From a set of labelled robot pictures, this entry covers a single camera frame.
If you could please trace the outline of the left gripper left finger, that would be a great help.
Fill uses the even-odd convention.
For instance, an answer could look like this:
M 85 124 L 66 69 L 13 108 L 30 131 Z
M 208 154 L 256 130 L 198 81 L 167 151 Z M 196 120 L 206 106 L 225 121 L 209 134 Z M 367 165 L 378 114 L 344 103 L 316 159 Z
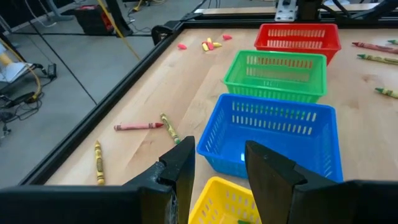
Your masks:
M 195 138 L 185 137 L 125 183 L 133 189 L 124 223 L 187 223 L 195 178 Z

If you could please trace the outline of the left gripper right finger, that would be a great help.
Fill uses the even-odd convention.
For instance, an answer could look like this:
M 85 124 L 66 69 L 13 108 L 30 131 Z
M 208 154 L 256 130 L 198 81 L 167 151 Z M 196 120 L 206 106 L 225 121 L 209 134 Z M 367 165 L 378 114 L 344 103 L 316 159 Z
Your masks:
M 259 144 L 245 143 L 245 165 L 261 222 L 288 223 L 294 187 L 307 183 L 296 162 Z

